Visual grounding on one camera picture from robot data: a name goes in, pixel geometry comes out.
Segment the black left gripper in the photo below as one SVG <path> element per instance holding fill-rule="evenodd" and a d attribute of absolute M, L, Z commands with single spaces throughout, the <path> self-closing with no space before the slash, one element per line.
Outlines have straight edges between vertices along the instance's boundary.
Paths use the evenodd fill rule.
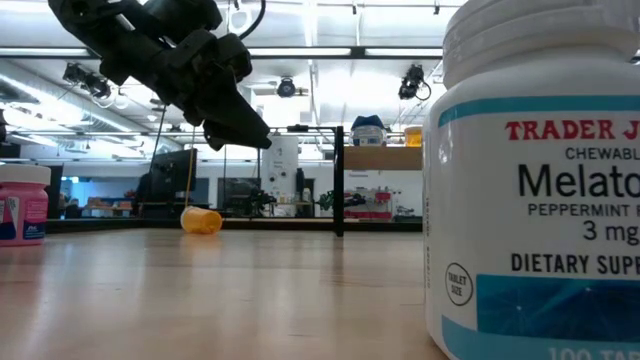
<path fill-rule="evenodd" d="M 253 70 L 248 49 L 234 34 L 196 30 L 171 47 L 134 32 L 102 57 L 102 75 L 121 85 L 133 78 L 201 126 L 215 151 L 225 145 L 268 149 L 269 126 L 237 90 Z"/>

